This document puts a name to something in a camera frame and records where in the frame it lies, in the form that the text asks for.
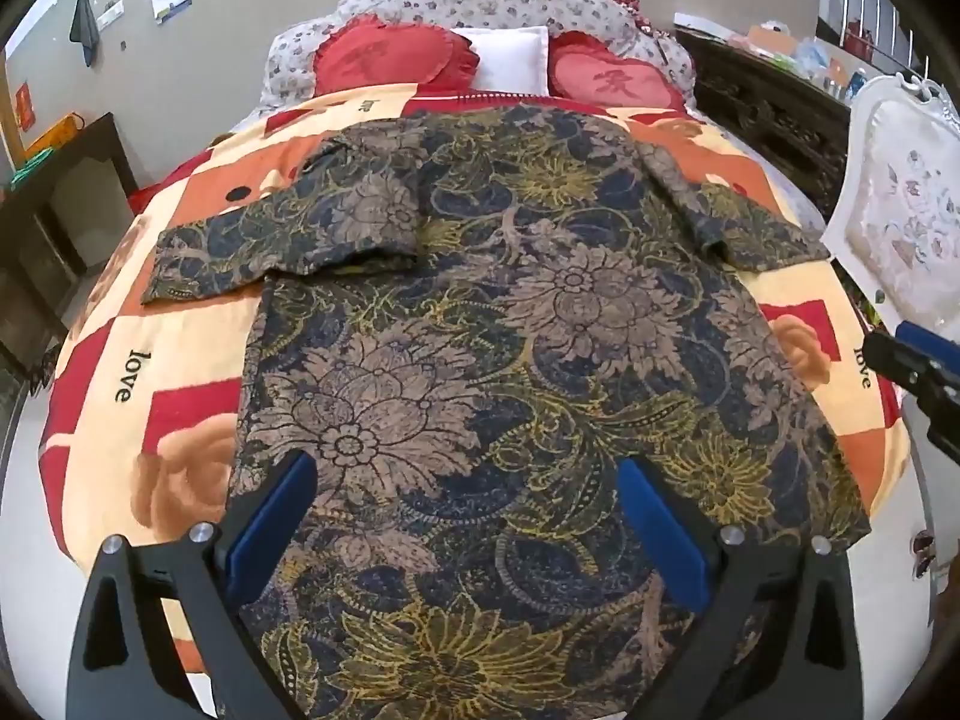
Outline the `dark wooden side table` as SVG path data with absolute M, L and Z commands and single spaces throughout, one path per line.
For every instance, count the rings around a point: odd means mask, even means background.
M 112 112 L 105 112 L 91 124 L 86 124 L 70 142 L 54 149 L 2 200 L 2 275 L 25 294 L 29 309 L 39 317 L 44 327 L 43 338 L 57 341 L 64 341 L 67 327 L 21 262 L 21 249 L 26 232 L 39 229 L 49 236 L 53 255 L 62 262 L 71 277 L 83 278 L 86 275 L 88 266 L 82 255 L 78 254 L 52 206 L 57 185 L 84 160 L 110 164 L 116 172 L 124 199 L 139 192 L 140 186 L 122 145 L 116 117 Z

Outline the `dark carved wooden cabinet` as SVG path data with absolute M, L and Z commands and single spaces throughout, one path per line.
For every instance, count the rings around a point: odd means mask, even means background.
M 843 187 L 850 108 L 768 60 L 703 32 L 675 37 L 695 66 L 695 101 L 788 177 L 828 218 Z

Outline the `left red heart cushion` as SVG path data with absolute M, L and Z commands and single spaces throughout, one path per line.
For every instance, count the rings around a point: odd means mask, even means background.
M 464 91 L 472 86 L 479 65 L 467 37 L 441 26 L 386 23 L 376 15 L 363 15 L 317 48 L 314 94 L 395 83 Z

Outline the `red heart cushion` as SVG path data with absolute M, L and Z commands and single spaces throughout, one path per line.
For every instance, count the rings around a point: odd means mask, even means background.
M 441 26 L 386 23 L 376 15 L 363 15 L 317 48 L 314 94 L 395 83 L 464 91 L 472 86 L 479 65 L 467 37 Z
M 558 98 L 599 107 L 685 107 L 680 89 L 658 67 L 619 57 L 581 31 L 562 32 L 550 39 L 548 86 Z

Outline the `orange box on table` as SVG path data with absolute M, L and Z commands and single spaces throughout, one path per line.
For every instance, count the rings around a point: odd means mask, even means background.
M 47 132 L 44 132 L 41 137 L 34 140 L 31 145 L 26 146 L 25 160 L 32 160 L 34 156 L 43 153 L 46 149 L 62 148 L 65 143 L 71 142 L 78 133 L 82 132 L 85 125 L 85 119 L 83 119 L 80 114 L 70 112 L 70 114 L 62 117 L 60 121 L 55 122 Z

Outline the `red orange patchwork blanket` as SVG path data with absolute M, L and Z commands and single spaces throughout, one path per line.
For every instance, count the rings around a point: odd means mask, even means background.
M 41 475 L 55 538 L 76 564 L 89 566 L 111 533 L 135 543 L 179 538 L 194 523 L 218 520 L 233 497 L 245 342 L 262 289 L 147 301 L 161 234 L 290 187 L 325 137 L 353 125 L 517 106 L 613 122 L 667 149 L 689 181 L 735 190 L 793 224 L 754 161 L 682 114 L 441 101 L 377 88 L 265 119 L 171 179 L 133 222 L 57 362 Z M 908 439 L 892 386 L 864 366 L 861 317 L 825 254 L 748 273 L 743 286 L 835 433 L 869 520 L 905 468 Z

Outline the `dark floral patterned shirt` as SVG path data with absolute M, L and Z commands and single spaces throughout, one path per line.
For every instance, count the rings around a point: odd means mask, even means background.
M 556 107 L 353 125 L 290 187 L 164 231 L 147 301 L 262 289 L 231 496 L 316 464 L 242 613 L 304 713 L 628 709 L 692 618 L 628 530 L 625 458 L 750 538 L 862 538 L 838 439 L 743 286 L 822 259 Z

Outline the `white upholstered chair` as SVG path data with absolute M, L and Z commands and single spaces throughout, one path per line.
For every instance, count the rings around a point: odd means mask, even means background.
M 822 242 L 887 330 L 958 338 L 958 114 L 933 82 L 869 80 Z

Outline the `white square pillow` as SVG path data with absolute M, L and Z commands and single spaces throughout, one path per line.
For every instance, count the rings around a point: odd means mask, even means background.
M 548 94 L 548 29 L 455 28 L 478 55 L 472 88 L 498 93 Z

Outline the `dark cloth on wall hook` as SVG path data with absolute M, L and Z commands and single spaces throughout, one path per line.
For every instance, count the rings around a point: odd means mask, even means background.
M 85 67 L 93 67 L 98 57 L 99 28 L 89 0 L 76 0 L 68 39 L 82 48 Z

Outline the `right red heart cushion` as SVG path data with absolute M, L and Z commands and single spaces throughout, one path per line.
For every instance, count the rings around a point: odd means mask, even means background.
M 680 89 L 658 67 L 619 57 L 581 31 L 562 32 L 550 39 L 548 86 L 558 98 L 599 107 L 685 107 Z

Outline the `metal stair railing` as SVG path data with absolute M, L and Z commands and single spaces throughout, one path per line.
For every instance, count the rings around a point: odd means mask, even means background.
M 919 37 L 892 0 L 830 0 L 825 18 L 846 54 L 882 73 L 916 71 L 924 75 L 929 59 L 919 52 Z

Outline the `floral padded headboard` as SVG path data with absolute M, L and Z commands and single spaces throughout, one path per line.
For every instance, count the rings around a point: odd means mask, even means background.
M 274 37 L 263 69 L 260 114 L 311 98 L 317 48 L 348 21 L 368 13 L 386 23 L 443 28 L 543 26 L 551 36 L 585 32 L 613 54 L 658 67 L 686 103 L 695 101 L 697 74 L 692 57 L 672 32 L 649 24 L 636 0 L 340 0 L 329 15 L 301 21 Z

